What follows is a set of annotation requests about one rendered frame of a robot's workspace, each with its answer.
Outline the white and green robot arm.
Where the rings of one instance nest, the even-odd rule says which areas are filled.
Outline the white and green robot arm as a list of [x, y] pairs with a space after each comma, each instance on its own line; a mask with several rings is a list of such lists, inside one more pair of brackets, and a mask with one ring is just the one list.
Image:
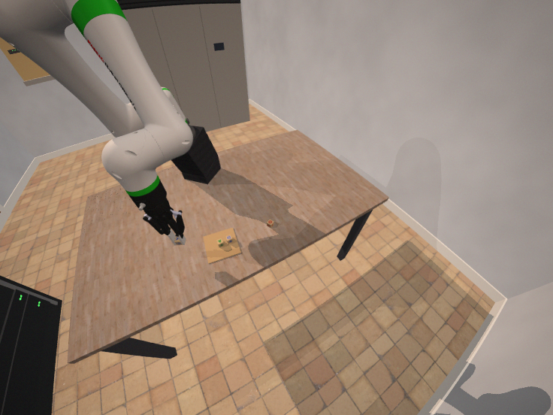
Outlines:
[[[122, 102], [65, 37], [73, 23], [131, 103]], [[159, 85], [117, 0], [0, 0], [0, 38], [59, 81], [115, 137], [101, 160], [139, 211], [160, 205], [167, 192], [156, 168], [187, 153], [196, 132], [170, 90]]]

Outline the orange flat mat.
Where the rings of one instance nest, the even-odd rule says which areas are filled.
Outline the orange flat mat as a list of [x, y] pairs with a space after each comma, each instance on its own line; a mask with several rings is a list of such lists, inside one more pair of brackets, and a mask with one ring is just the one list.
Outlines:
[[[234, 242], [228, 244], [225, 238], [227, 235], [231, 235]], [[223, 239], [225, 246], [219, 247], [217, 244], [216, 240], [220, 238]], [[204, 245], [208, 264], [241, 253], [233, 228], [204, 236]]]

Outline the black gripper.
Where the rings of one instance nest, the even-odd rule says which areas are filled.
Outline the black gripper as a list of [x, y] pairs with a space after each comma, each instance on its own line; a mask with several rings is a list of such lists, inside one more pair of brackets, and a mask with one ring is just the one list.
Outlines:
[[[144, 212], [145, 214], [143, 220], [147, 221], [159, 234], [166, 234], [174, 245], [176, 245], [174, 240], [177, 236], [182, 245], [185, 245], [186, 238], [183, 235], [185, 226], [181, 215], [182, 211], [174, 211], [174, 209], [170, 207], [167, 198], [157, 207], [144, 210]], [[173, 215], [175, 216], [176, 221], [174, 220]], [[175, 232], [176, 236], [171, 228]]]

